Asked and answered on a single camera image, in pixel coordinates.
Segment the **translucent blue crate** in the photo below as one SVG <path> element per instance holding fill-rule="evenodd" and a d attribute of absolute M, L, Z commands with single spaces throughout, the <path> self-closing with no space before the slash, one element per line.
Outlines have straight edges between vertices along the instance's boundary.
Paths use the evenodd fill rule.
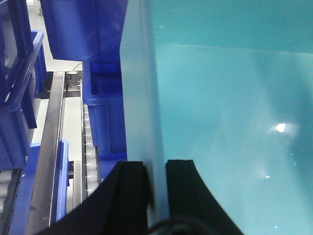
<path fill-rule="evenodd" d="M 119 62 L 127 0 L 42 0 L 54 59 Z"/>
<path fill-rule="evenodd" d="M 32 39 L 34 40 L 37 36 L 38 31 L 32 31 Z M 47 68 L 45 65 L 45 54 L 44 47 L 41 45 L 39 53 L 35 63 L 35 75 L 36 75 L 36 90 L 35 92 L 44 92 L 45 91 L 45 81 L 48 78 Z"/>
<path fill-rule="evenodd" d="M 0 103 L 33 48 L 26 1 L 0 1 Z"/>
<path fill-rule="evenodd" d="M 33 49 L 22 63 L 6 101 L 0 105 L 0 170 L 25 166 L 29 153 L 26 129 L 37 127 L 33 101 L 40 88 L 36 87 L 36 80 L 45 78 L 41 77 L 44 72 L 36 73 L 35 68 L 44 68 L 40 54 L 44 35 L 39 31 L 32 34 Z"/>
<path fill-rule="evenodd" d="M 120 66 L 84 63 L 83 99 L 88 105 L 93 145 L 101 159 L 126 153 Z"/>
<path fill-rule="evenodd" d="M 244 234 L 313 231 L 313 2 L 132 0 L 121 43 L 129 161 L 158 219 L 193 159 Z"/>

